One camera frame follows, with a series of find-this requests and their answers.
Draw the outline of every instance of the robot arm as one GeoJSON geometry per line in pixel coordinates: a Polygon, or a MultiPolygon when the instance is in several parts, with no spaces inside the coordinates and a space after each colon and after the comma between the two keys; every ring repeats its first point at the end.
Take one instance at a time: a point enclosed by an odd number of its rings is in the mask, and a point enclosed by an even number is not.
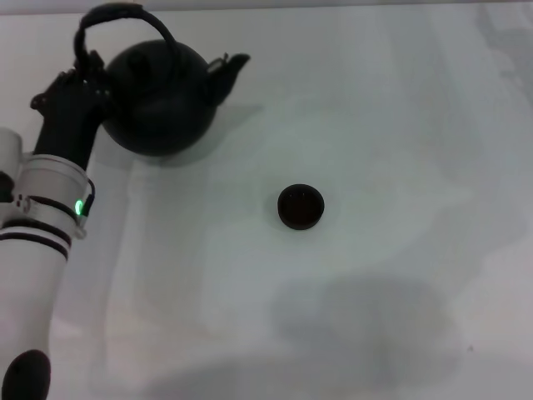
{"type": "Polygon", "coordinates": [[[96,53],[89,60],[83,76],[62,72],[32,100],[44,119],[29,157],[22,157],[16,133],[0,129],[2,400],[47,396],[52,306],[72,239],[84,234],[94,194],[85,170],[97,129],[112,110],[103,62],[96,53]]]}

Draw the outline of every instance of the white table surface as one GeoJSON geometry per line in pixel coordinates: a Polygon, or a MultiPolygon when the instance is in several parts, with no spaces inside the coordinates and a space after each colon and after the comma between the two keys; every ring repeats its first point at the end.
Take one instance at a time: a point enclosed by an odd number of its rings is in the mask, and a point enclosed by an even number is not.
{"type": "MultiPolygon", "coordinates": [[[[212,129],[163,161],[100,132],[97,202],[51,337],[57,399],[529,399],[533,9],[163,12],[252,61],[212,129]],[[323,194],[312,230],[276,215],[323,194]]],[[[79,15],[0,17],[0,123],[73,60],[79,15]]],[[[92,29],[110,60],[156,38],[92,29]]]]}

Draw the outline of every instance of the kettle handle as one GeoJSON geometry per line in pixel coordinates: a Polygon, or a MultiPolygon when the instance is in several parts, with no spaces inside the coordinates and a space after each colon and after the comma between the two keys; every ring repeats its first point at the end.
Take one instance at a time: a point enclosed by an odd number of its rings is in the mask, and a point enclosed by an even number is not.
{"type": "Polygon", "coordinates": [[[99,23],[108,23],[123,18],[141,19],[152,25],[165,39],[168,50],[172,57],[170,77],[176,70],[176,64],[181,62],[176,40],[168,31],[167,27],[159,19],[151,15],[141,4],[129,2],[112,2],[93,8],[80,21],[79,29],[74,37],[74,54],[76,55],[76,67],[82,77],[86,77],[90,68],[90,58],[85,47],[85,30],[99,23]]]}

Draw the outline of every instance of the black kettle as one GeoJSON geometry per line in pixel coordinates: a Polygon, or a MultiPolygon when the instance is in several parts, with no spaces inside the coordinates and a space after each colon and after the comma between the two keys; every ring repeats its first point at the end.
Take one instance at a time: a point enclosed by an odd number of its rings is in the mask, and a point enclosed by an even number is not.
{"type": "Polygon", "coordinates": [[[85,49],[85,29],[121,18],[150,23],[163,40],[138,43],[109,63],[105,75],[115,111],[103,125],[117,143],[132,152],[148,156],[179,152],[209,128],[217,107],[232,91],[250,57],[225,54],[207,63],[190,47],[176,42],[163,23],[141,5],[111,3],[94,8],[80,22],[74,40],[80,71],[91,65],[89,60],[95,54],[85,49]]]}

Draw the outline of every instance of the black round lid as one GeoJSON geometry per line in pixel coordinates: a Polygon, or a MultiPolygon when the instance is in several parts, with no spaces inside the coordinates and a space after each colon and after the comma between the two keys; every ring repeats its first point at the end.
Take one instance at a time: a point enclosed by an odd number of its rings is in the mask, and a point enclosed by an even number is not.
{"type": "Polygon", "coordinates": [[[320,221],[324,213],[324,198],[309,185],[291,185],[277,199],[277,212],[289,228],[303,231],[320,221]]]}

